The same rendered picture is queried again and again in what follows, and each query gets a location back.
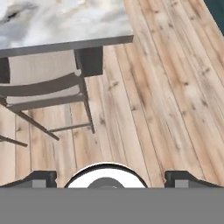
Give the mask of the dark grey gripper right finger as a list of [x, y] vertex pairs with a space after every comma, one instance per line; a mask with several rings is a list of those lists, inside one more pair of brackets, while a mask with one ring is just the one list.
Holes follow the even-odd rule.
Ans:
[[220, 185], [194, 177], [189, 171], [166, 171], [164, 178], [164, 186], [170, 188], [221, 188]]

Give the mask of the marble top dining counter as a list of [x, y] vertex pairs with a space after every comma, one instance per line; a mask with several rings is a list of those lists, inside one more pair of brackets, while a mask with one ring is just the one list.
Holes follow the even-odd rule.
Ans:
[[0, 83], [10, 81], [10, 56], [65, 50], [85, 76], [99, 76], [102, 48], [133, 38], [124, 0], [0, 0]]

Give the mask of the beige stool with dark frame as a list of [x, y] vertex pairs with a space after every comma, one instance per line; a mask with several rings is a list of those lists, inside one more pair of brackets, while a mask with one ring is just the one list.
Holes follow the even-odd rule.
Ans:
[[84, 104], [88, 122], [94, 126], [88, 91], [79, 61], [72, 51], [49, 52], [0, 59], [0, 105], [23, 118], [53, 139], [73, 125], [47, 129], [25, 112], [73, 102]]

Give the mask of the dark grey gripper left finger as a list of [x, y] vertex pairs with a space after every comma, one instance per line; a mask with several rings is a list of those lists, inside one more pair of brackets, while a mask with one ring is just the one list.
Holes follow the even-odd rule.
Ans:
[[28, 176], [2, 185], [6, 187], [56, 188], [56, 171], [33, 171]]

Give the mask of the dark teal cabinet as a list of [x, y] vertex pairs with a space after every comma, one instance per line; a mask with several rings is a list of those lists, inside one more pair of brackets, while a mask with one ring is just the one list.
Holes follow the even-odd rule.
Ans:
[[214, 20], [219, 25], [224, 25], [224, 0], [205, 0], [205, 3]]

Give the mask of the white and black round object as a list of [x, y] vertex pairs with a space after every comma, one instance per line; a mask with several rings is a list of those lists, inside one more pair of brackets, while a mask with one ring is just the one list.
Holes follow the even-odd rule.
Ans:
[[144, 179], [124, 164], [101, 162], [77, 171], [65, 188], [147, 188]]

